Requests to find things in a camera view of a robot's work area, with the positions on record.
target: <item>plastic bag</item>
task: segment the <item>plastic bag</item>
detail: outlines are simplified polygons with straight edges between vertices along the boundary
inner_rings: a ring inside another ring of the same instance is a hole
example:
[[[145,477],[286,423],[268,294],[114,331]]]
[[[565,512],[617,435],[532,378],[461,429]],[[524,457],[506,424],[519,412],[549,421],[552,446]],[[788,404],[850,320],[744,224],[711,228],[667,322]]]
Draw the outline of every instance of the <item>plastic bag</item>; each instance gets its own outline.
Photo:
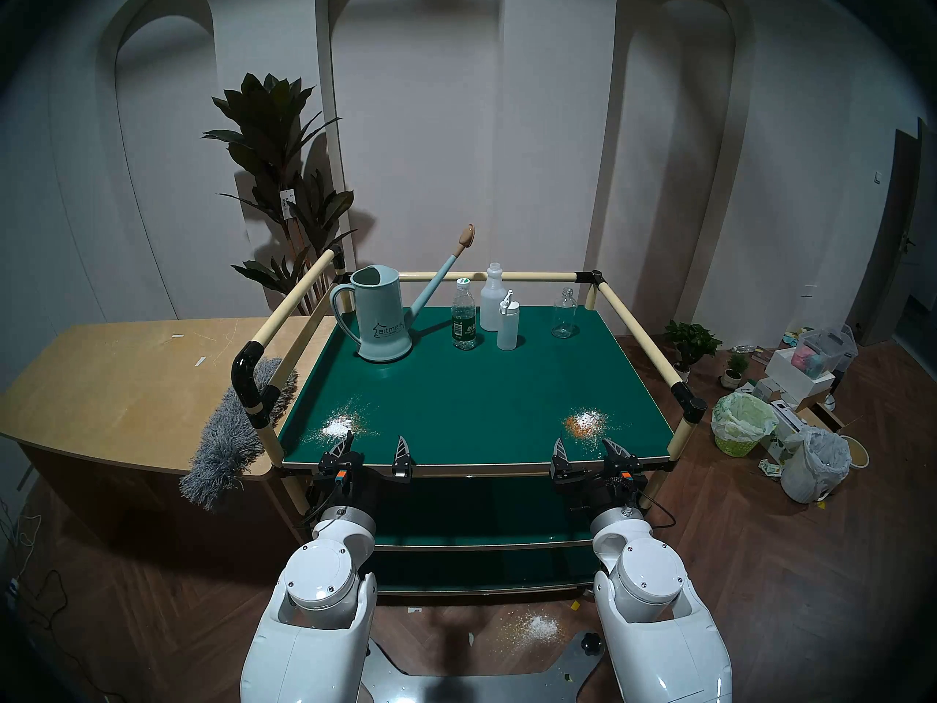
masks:
[[[824,428],[806,425],[784,444],[794,455],[780,474],[780,485],[795,502],[824,498],[849,473],[852,460],[845,438]]]
[[[741,457],[778,426],[771,406],[754,395],[730,393],[712,409],[712,432],[725,453]]]

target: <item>glass bottle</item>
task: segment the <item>glass bottle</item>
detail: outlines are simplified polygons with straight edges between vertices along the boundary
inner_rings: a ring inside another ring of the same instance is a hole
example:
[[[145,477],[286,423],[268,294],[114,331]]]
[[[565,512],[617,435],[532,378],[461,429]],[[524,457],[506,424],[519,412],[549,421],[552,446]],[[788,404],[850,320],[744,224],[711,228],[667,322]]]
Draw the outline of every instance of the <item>glass bottle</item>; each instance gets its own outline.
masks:
[[[455,298],[452,299],[452,344],[459,350],[475,347],[475,297],[468,278],[455,280]]]
[[[553,304],[553,333],[555,338],[566,339],[572,335],[575,325],[576,301],[572,299],[572,287],[563,287],[563,295]]]

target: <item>wooden desk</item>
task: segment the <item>wooden desk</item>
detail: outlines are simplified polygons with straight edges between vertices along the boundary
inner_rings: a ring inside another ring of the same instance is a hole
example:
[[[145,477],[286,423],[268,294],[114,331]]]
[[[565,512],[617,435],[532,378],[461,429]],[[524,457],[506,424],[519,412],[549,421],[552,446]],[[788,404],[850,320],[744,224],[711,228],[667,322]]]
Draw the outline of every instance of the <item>wooden desk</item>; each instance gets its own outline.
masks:
[[[265,356],[286,354],[308,319],[287,319]],[[119,531],[128,509],[178,509],[188,517],[184,504],[192,505],[181,498],[178,476],[188,471],[201,429],[231,385],[235,355],[264,322],[72,327],[0,397],[0,434],[20,444],[43,478],[102,540]],[[309,341],[296,365],[300,388],[334,326],[331,316],[322,318]],[[252,483],[244,484],[243,496],[232,494],[239,520],[246,525],[261,517],[274,520],[277,533],[287,533],[290,544],[301,541],[293,528],[298,514],[270,459],[257,458],[244,480]]]

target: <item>plastic bottle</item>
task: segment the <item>plastic bottle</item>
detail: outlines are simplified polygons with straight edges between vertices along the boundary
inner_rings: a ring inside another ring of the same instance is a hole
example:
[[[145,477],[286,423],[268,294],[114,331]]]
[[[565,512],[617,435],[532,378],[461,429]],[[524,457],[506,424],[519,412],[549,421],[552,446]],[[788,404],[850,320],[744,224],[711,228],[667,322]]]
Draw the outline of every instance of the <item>plastic bottle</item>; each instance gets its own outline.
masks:
[[[553,333],[555,338],[566,339],[572,335],[575,325],[576,301],[572,299],[572,287],[563,287],[563,295],[553,304]]]
[[[497,332],[501,326],[501,315],[497,306],[504,299],[504,285],[501,284],[501,265],[492,261],[488,265],[488,280],[482,287],[482,318],[479,322],[482,330]]]
[[[501,326],[497,330],[497,348],[513,350],[517,347],[517,325],[521,319],[521,306],[514,302],[514,290],[509,290],[497,306],[501,316]]]
[[[455,298],[452,299],[452,344],[459,350],[475,347],[475,297],[468,278],[455,280]]]

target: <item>flower pot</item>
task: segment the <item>flower pot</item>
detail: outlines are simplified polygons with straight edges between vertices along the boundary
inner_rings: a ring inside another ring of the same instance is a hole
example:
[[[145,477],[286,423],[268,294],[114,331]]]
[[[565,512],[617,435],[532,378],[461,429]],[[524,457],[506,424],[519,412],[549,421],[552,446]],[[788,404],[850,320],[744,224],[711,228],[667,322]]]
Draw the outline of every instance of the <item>flower pot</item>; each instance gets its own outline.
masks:
[[[723,376],[719,378],[719,382],[723,384],[723,388],[733,390],[733,388],[738,388],[738,384],[742,382],[742,375],[734,370],[726,370]]]

